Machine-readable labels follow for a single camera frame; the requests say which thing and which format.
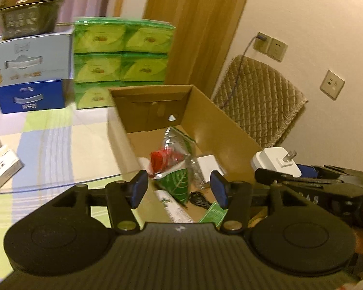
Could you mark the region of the white Mecobalamin tablet box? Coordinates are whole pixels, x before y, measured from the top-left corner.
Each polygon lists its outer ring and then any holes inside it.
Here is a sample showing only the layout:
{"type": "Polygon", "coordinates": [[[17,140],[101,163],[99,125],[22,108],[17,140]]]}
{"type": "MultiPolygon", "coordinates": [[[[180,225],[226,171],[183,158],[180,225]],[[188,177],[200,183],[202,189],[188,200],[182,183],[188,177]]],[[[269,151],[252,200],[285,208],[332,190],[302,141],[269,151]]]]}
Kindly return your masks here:
{"type": "Polygon", "coordinates": [[[0,189],[22,168],[23,163],[17,154],[7,145],[3,145],[0,148],[0,189]]]}

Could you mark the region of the quilted beige chair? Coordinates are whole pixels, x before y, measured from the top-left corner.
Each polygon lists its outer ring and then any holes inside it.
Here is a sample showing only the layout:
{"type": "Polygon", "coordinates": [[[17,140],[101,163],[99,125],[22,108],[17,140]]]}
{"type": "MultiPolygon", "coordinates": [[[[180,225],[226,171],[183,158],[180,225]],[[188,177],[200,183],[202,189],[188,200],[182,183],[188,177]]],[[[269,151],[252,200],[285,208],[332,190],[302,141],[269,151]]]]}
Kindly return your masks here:
{"type": "Polygon", "coordinates": [[[280,145],[308,98],[269,65],[238,55],[231,61],[214,103],[260,145],[280,145]]]}

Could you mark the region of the bagged metal hook rack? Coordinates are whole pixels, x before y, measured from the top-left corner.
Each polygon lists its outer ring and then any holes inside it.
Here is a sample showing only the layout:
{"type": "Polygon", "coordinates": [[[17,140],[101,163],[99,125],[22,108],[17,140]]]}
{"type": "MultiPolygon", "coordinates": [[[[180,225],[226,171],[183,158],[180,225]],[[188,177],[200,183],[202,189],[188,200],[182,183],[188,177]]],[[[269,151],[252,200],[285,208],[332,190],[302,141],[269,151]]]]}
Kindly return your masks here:
{"type": "Polygon", "coordinates": [[[218,171],[221,175],[225,175],[224,170],[221,168],[213,154],[197,157],[197,164],[201,173],[202,189],[209,186],[210,174],[212,171],[218,171]]]}

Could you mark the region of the lower wall socket plate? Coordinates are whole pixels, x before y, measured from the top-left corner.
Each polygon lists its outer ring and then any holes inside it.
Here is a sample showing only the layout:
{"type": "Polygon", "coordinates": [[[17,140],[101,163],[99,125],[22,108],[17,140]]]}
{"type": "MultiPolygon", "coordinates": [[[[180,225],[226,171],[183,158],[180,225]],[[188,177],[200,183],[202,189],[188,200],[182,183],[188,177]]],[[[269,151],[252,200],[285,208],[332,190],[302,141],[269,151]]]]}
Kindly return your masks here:
{"type": "Polygon", "coordinates": [[[336,101],[344,85],[345,81],[342,78],[337,76],[331,70],[328,70],[323,82],[321,83],[320,91],[332,100],[336,101]]]}

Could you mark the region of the large open cardboard box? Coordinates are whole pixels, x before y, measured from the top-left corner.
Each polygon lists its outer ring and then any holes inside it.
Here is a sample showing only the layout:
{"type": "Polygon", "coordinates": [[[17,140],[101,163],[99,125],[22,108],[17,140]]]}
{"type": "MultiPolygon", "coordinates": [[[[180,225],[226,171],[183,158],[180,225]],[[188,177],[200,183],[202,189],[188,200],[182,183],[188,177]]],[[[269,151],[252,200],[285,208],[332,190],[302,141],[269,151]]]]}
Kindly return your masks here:
{"type": "Polygon", "coordinates": [[[124,179],[150,167],[141,159],[161,150],[166,130],[174,128],[189,156],[212,155],[227,180],[254,182],[250,161],[260,146],[196,87],[120,87],[109,93],[109,142],[124,179]]]}

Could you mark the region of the white plastic spoon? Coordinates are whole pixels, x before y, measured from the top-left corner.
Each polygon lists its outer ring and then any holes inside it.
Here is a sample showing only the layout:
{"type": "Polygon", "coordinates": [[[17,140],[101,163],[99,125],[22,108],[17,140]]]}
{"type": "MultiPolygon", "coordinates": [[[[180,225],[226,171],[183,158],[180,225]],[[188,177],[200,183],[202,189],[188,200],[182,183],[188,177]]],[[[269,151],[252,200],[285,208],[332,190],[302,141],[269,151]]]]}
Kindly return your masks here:
{"type": "Polygon", "coordinates": [[[145,170],[149,175],[153,175],[153,168],[151,165],[151,161],[148,158],[138,157],[137,160],[142,170],[145,170]]]}

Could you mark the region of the black food container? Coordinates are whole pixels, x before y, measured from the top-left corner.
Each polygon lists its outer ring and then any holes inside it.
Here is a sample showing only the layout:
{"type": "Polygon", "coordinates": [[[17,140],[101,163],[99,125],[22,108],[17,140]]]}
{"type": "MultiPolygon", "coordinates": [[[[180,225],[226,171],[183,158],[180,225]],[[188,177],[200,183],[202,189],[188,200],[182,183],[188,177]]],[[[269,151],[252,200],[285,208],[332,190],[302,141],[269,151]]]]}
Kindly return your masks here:
{"type": "Polygon", "coordinates": [[[51,33],[64,0],[0,0],[4,40],[51,33]]]}

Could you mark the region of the light blue milk carton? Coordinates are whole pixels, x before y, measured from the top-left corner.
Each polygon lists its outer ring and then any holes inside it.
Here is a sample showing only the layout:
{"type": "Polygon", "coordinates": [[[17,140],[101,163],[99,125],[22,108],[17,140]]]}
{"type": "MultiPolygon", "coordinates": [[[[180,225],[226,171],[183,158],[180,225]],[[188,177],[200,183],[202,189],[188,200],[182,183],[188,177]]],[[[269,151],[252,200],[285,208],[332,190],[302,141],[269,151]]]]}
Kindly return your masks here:
{"type": "Polygon", "coordinates": [[[0,87],[70,78],[73,30],[10,40],[0,37],[0,87]]]}

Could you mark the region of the white parrot ointment box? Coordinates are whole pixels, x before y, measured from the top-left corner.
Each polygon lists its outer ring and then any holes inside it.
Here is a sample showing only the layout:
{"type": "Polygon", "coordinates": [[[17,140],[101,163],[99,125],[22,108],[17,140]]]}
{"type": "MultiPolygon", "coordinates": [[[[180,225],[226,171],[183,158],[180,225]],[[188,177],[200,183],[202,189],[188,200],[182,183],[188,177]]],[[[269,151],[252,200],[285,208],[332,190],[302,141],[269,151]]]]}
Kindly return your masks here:
{"type": "Polygon", "coordinates": [[[167,191],[156,190],[155,195],[173,223],[194,223],[185,209],[167,191]]]}

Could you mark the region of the wall power outlet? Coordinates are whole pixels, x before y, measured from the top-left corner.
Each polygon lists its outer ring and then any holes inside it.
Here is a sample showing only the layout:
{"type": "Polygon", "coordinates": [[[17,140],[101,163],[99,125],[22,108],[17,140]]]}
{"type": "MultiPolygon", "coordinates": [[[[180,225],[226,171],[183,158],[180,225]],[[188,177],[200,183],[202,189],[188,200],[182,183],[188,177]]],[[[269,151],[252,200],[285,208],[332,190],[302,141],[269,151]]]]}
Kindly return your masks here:
{"type": "Polygon", "coordinates": [[[269,35],[259,32],[256,35],[256,39],[253,45],[254,50],[262,54],[267,54],[267,49],[269,48],[271,40],[272,38],[269,35]]]}

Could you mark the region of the green tissue pack stack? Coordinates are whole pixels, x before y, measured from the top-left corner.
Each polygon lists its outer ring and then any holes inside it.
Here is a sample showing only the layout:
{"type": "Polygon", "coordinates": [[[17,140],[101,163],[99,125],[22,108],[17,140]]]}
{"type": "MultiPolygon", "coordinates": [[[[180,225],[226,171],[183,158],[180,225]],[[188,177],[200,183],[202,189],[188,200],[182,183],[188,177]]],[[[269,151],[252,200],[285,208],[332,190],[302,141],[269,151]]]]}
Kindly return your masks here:
{"type": "Polygon", "coordinates": [[[77,109],[111,106],[110,88],[162,85],[175,31],[156,20],[78,18],[73,32],[77,109]]]}

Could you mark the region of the green white medicine box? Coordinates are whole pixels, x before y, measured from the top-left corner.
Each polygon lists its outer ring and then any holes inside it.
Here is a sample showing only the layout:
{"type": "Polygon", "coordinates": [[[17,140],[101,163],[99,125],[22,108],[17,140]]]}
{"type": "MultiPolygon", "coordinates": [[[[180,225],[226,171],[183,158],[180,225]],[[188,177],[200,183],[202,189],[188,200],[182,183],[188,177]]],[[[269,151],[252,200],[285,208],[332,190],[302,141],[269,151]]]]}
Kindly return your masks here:
{"type": "Polygon", "coordinates": [[[226,216],[227,210],[222,209],[217,202],[214,202],[199,221],[199,223],[213,223],[217,228],[220,227],[226,216]]]}

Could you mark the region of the white wall plug adapter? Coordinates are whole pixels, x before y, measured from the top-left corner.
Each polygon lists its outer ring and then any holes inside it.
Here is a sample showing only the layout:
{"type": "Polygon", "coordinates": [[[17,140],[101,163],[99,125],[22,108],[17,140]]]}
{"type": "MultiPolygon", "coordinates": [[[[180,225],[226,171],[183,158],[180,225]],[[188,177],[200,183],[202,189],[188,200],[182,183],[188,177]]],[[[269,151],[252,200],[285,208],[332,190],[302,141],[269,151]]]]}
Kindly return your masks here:
{"type": "Polygon", "coordinates": [[[283,147],[267,147],[257,152],[250,163],[254,171],[263,168],[293,177],[301,177],[302,173],[294,161],[296,155],[296,151],[287,151],[283,147]]]}

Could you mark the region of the silver green leaf pouch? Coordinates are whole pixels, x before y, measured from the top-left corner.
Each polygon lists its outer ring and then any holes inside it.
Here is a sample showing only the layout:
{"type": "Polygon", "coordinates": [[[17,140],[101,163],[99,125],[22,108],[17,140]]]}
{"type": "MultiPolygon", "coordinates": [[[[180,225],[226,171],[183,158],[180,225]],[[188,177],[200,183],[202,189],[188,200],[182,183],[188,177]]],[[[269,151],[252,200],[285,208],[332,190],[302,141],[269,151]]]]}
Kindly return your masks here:
{"type": "Polygon", "coordinates": [[[154,175],[155,185],[167,191],[178,203],[186,205],[189,187],[194,180],[195,141],[175,126],[168,127],[163,139],[163,148],[172,148],[184,158],[175,166],[154,175]]]}

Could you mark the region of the red candy wrapper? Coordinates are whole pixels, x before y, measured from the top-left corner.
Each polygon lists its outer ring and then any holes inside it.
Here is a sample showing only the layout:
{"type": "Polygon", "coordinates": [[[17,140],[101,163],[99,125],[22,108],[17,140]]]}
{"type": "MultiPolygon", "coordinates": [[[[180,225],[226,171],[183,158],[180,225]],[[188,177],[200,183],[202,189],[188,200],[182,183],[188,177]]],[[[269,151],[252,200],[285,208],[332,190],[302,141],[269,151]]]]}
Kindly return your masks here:
{"type": "Polygon", "coordinates": [[[154,174],[164,172],[183,160],[184,156],[172,148],[163,148],[151,152],[150,162],[154,174]]]}

